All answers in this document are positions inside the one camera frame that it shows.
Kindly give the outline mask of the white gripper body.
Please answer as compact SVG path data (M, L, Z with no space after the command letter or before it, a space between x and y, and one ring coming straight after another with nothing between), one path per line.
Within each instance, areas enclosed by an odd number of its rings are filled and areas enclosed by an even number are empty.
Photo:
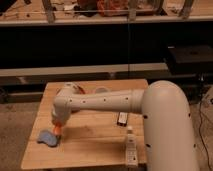
M68 119L69 119L69 115L65 112L57 112L56 110L52 110L52 123L54 125L60 125L60 126L64 126Z

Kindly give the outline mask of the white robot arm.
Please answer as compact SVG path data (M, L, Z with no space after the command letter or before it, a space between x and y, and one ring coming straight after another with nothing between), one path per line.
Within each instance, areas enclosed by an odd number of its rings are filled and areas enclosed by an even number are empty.
M176 84L160 80L145 89L81 94L68 82L54 98L52 123L63 126L79 110L141 114L148 171L200 171L189 102Z

